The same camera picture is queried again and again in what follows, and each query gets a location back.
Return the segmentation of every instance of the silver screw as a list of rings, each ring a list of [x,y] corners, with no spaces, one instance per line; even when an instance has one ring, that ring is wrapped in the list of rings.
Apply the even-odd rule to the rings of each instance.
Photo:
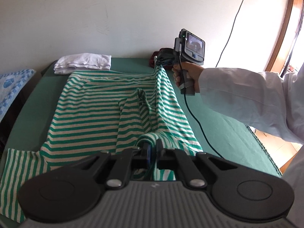
[[[205,184],[206,184],[205,181],[202,180],[202,179],[192,179],[192,180],[190,181],[190,185],[191,185],[192,187],[202,187],[202,186],[204,186]]]
[[[110,179],[107,181],[107,185],[110,187],[120,187],[123,184],[119,179]]]

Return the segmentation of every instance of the wooden door frame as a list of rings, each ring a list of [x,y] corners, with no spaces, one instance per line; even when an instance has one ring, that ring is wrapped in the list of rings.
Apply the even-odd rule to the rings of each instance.
[[[281,31],[265,71],[280,73],[283,69],[299,26],[302,3],[303,0],[288,0]]]

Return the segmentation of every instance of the white wall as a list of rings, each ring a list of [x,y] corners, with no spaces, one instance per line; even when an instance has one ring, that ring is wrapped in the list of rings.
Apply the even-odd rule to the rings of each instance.
[[[41,70],[69,54],[150,57],[180,29],[206,41],[215,66],[241,0],[0,0],[0,72]],[[263,71],[287,0],[245,0],[219,67]]]

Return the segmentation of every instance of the round black pad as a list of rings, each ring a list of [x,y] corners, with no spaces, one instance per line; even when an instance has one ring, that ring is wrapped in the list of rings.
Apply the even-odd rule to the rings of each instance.
[[[293,190],[284,180],[241,166],[222,171],[211,194],[226,212],[252,221],[286,215],[294,200]]]
[[[242,182],[237,188],[242,197],[252,201],[266,200],[272,194],[272,187],[256,180]]]
[[[59,223],[89,212],[103,191],[86,171],[62,167],[25,182],[18,201],[27,218]]]

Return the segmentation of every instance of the white lab coat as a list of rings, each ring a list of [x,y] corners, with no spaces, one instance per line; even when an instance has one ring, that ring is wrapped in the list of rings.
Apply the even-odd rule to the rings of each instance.
[[[199,77],[203,102],[256,129],[304,144],[304,65],[282,80],[272,72],[207,68]],[[288,218],[304,227],[304,146],[282,178],[294,189]]]

